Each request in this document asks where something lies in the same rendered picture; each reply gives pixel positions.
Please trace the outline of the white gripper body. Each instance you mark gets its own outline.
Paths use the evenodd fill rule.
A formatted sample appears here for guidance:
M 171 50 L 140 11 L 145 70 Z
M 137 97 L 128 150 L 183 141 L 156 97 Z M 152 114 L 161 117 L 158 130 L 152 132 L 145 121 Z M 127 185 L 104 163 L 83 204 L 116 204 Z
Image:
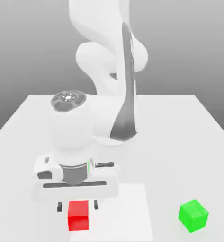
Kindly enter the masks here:
M 77 185 L 69 185 L 63 181 L 38 180 L 33 182 L 32 195 L 36 201 L 113 198 L 118 195 L 118 180 L 115 177 L 92 177 Z

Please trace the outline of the small red cube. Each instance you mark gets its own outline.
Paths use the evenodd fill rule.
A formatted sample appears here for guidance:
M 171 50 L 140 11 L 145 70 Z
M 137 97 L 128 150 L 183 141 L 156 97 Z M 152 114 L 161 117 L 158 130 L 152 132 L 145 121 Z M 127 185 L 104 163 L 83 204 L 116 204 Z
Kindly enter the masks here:
M 70 201 L 67 219 L 69 231 L 89 230 L 89 201 Z

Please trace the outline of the small green cube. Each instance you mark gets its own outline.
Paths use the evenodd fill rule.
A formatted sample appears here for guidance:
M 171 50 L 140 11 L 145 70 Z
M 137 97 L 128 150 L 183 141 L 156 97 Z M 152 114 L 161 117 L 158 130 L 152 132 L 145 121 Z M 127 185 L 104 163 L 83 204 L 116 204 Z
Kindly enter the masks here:
M 179 221 L 190 232 L 206 226 L 209 212 L 197 200 L 191 200 L 180 205 Z

